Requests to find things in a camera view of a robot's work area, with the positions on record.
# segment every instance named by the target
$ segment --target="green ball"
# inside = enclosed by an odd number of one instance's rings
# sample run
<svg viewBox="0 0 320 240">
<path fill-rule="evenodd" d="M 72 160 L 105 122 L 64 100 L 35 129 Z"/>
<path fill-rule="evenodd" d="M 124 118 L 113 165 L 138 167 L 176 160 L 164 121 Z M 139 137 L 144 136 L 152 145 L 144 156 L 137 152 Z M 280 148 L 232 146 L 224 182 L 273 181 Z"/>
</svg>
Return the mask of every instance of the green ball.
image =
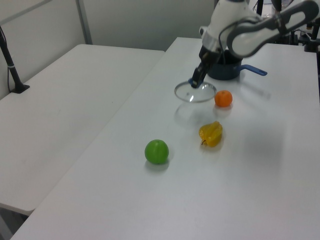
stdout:
<svg viewBox="0 0 320 240">
<path fill-rule="evenodd" d="M 145 147 L 144 155 L 152 164 L 165 164 L 169 156 L 169 148 L 162 140 L 152 140 Z"/>
</svg>

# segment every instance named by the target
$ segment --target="blue handle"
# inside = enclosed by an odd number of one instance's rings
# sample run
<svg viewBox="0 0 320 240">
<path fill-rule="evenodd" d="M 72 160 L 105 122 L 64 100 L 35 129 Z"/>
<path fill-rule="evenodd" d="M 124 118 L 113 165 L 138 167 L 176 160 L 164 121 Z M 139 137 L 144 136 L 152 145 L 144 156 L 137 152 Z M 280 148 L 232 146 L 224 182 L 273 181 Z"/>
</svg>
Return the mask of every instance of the blue handle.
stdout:
<svg viewBox="0 0 320 240">
<path fill-rule="evenodd" d="M 241 65 L 241 66 L 239 66 L 238 69 L 239 69 L 239 71 L 241 71 L 243 69 L 247 69 L 247 70 L 249 70 L 249 71 L 251 71 L 251 72 L 253 72 L 255 74 L 259 74 L 261 76 L 265 76 L 265 75 L 268 74 L 266 71 L 263 71 L 263 70 L 261 70 L 259 68 L 256 68 L 256 67 L 248 65 L 248 64 Z"/>
</svg>

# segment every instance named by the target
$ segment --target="white wall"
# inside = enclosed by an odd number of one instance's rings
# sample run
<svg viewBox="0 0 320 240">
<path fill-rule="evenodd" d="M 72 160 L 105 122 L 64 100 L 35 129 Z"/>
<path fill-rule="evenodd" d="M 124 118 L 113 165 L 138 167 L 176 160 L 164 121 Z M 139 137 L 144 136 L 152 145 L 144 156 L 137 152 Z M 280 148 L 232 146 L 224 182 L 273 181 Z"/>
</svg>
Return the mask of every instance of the white wall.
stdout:
<svg viewBox="0 0 320 240">
<path fill-rule="evenodd" d="M 166 51 L 177 37 L 199 38 L 215 0 L 83 0 L 95 45 Z"/>
<path fill-rule="evenodd" d="M 85 43 L 75 0 L 52 0 L 1 27 L 22 82 Z M 7 94 L 7 64 L 0 51 L 0 99 Z"/>
</svg>

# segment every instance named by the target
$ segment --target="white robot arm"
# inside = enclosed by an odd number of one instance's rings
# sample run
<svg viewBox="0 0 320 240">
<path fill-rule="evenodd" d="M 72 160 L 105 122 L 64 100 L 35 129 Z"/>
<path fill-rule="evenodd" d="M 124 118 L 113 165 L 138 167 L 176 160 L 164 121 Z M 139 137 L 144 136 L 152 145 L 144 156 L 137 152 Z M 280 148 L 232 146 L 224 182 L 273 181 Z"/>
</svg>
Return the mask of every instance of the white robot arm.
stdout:
<svg viewBox="0 0 320 240">
<path fill-rule="evenodd" d="M 320 18 L 320 0 L 294 0 L 284 11 L 263 20 L 245 0 L 220 0 L 202 36 L 200 65 L 189 80 L 198 88 L 228 46 L 238 58 L 254 55 L 264 44 Z"/>
</svg>

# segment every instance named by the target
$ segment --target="orange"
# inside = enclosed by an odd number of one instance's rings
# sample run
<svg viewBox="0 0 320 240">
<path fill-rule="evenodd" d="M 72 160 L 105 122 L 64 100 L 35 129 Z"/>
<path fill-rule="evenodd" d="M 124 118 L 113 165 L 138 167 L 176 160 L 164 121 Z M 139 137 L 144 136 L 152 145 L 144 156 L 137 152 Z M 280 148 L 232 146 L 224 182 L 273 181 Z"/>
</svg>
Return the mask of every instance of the orange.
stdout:
<svg viewBox="0 0 320 240">
<path fill-rule="evenodd" d="M 232 103 L 232 94 L 227 90 L 221 90 L 214 96 L 215 104 L 219 107 L 228 107 Z"/>
</svg>

